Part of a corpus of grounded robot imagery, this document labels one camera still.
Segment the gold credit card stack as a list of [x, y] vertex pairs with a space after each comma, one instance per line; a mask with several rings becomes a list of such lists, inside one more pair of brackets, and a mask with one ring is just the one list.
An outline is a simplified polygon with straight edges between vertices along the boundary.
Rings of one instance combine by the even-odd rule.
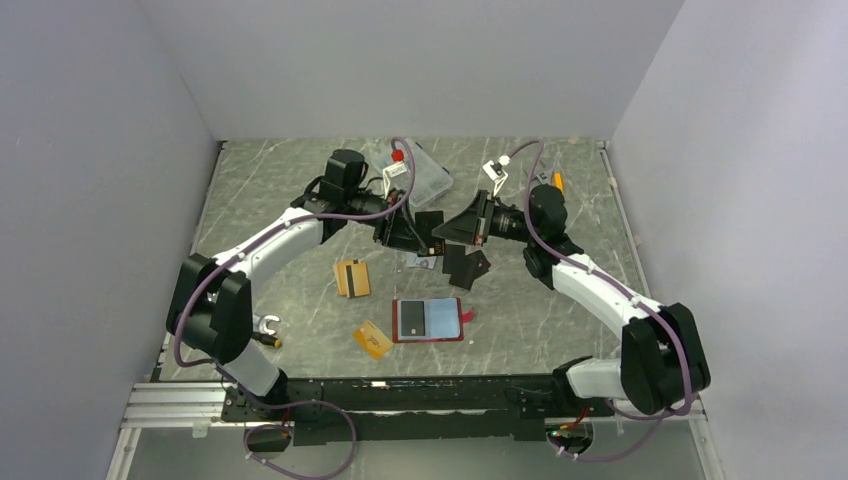
[[333, 266], [337, 292], [346, 298], [358, 298], [371, 294], [368, 268], [364, 261], [347, 260]]

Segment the single black VIP card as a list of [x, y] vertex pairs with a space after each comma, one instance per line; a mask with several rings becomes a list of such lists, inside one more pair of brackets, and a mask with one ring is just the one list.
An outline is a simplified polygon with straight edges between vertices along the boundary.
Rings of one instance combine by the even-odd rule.
[[399, 303], [399, 335], [402, 338], [423, 337], [426, 335], [425, 302], [404, 300]]

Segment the red leather card holder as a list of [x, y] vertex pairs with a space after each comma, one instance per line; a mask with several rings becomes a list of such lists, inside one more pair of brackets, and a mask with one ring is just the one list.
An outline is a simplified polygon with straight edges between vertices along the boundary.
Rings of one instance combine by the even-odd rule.
[[421, 300], [425, 302], [426, 335], [423, 337], [402, 338], [399, 335], [399, 303], [392, 303], [392, 340], [394, 343], [434, 343], [458, 342], [464, 339], [464, 327], [475, 317], [475, 310], [465, 310], [457, 297]]

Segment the single gold credit card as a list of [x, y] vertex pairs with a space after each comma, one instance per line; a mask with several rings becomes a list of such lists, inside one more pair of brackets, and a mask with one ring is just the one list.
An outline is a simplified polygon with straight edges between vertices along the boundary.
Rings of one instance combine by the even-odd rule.
[[394, 346], [394, 342], [370, 320], [363, 322], [352, 338], [374, 360], [380, 360]]

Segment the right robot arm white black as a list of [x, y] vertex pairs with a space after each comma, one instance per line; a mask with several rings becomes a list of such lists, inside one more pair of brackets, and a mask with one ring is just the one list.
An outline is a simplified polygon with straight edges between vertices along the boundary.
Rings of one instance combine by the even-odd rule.
[[435, 227], [437, 238], [481, 246], [489, 237], [524, 243], [529, 274], [600, 319], [620, 340], [620, 355], [583, 357], [553, 372], [551, 401], [574, 415], [589, 399], [625, 400], [647, 419], [684, 415], [711, 376], [691, 310], [662, 304], [615, 279], [566, 232], [562, 191], [529, 190], [523, 207], [506, 206], [481, 190], [461, 213]]

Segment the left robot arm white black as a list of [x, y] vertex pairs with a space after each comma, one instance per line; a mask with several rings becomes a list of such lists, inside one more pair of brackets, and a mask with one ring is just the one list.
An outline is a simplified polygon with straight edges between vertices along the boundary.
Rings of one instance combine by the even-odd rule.
[[261, 419], [285, 411], [288, 377], [253, 338], [253, 293], [350, 222], [380, 229], [395, 214], [409, 218], [417, 162], [404, 139], [395, 138], [391, 145], [394, 162], [382, 173], [381, 193], [363, 184], [368, 172], [364, 156], [337, 149], [323, 174], [268, 226], [215, 256], [194, 253], [184, 260], [166, 319], [178, 366], [215, 366], [248, 395], [248, 407]]

